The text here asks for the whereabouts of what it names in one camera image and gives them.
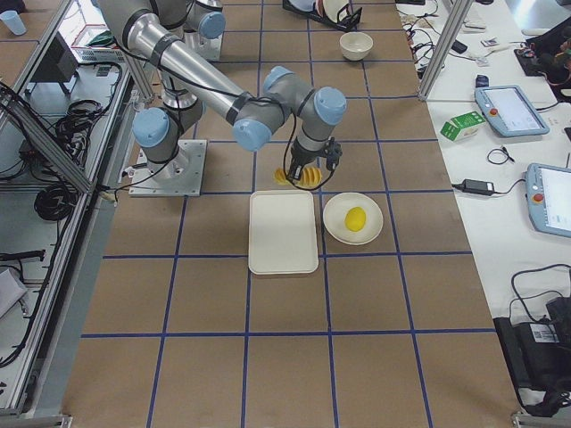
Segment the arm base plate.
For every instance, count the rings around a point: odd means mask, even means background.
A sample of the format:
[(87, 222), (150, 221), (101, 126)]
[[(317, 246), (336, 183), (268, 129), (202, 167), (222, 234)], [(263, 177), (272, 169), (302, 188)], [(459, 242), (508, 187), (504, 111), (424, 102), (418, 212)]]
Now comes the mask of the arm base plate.
[(144, 166), (129, 177), (132, 186), (128, 193), (133, 197), (199, 196), (203, 181), (207, 140), (178, 140), (178, 154), (157, 175), (161, 165), (149, 163), (143, 149), (139, 150), (138, 163)]

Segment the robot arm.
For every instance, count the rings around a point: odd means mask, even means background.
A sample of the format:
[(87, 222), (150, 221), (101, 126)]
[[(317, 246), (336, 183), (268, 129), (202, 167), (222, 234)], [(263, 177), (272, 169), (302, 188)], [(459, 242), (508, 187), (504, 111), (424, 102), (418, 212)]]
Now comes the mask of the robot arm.
[(101, 1), (99, 8), (118, 46), (158, 70), (217, 112), (233, 128), (236, 142), (256, 152), (295, 117), (290, 152), (282, 160), (285, 178), (302, 185), (306, 165), (317, 158), (335, 173), (342, 149), (332, 133), (347, 108), (345, 96), (331, 86), (315, 88), (282, 66), (264, 80), (254, 96), (207, 62), (182, 38), (185, 27), (203, 25), (209, 7), (196, 1)]

